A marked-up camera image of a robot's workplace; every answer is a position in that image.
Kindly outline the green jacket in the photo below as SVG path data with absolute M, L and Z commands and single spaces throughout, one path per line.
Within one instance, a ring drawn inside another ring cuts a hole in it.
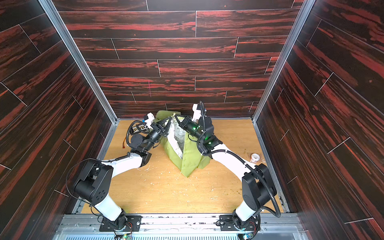
M 204 169 L 211 159 L 201 155 L 195 142 L 197 138 L 190 137 L 179 127 L 175 114 L 176 112 L 161 110 L 155 114 L 155 120 L 161 121 L 171 117 L 169 133 L 166 137 L 161 138 L 161 145 L 172 163 L 187 178 L 195 169 Z

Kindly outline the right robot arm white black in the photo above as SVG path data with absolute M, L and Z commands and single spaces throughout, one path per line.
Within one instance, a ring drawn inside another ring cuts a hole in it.
M 281 217 L 275 198 L 277 190 L 266 165 L 255 165 L 232 152 L 215 136 L 209 117 L 202 116 L 197 123 L 190 116 L 175 115 L 175 118 L 180 128 L 197 138 L 197 148 L 203 156 L 221 163 L 242 182 L 243 202 L 232 213 L 232 223 L 237 229 L 246 228 L 252 217 L 260 220 L 262 211 Z

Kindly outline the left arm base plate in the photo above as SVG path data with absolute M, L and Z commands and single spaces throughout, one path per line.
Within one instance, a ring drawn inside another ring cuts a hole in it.
M 138 232 L 141 227 L 142 216 L 126 215 L 120 216 L 115 221 L 103 218 L 100 232 Z

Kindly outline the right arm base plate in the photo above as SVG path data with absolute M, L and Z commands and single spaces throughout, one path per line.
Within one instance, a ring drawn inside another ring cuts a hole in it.
M 242 221 L 235 215 L 220 215 L 216 226 L 220 227 L 221 231 L 258 231 L 260 229 L 259 218 L 254 216 Z

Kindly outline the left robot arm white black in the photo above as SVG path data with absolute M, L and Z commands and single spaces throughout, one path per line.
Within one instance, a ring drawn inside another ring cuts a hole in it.
M 150 150 L 162 137 L 167 137 L 171 123 L 171 117 L 156 122 L 149 113 L 143 121 L 133 121 L 129 126 L 125 142 L 131 150 L 125 156 L 107 161 L 84 160 L 85 165 L 74 181 L 74 192 L 94 207 L 115 230 L 123 230 L 128 220 L 126 212 L 109 195 L 112 179 L 145 166 L 152 156 Z

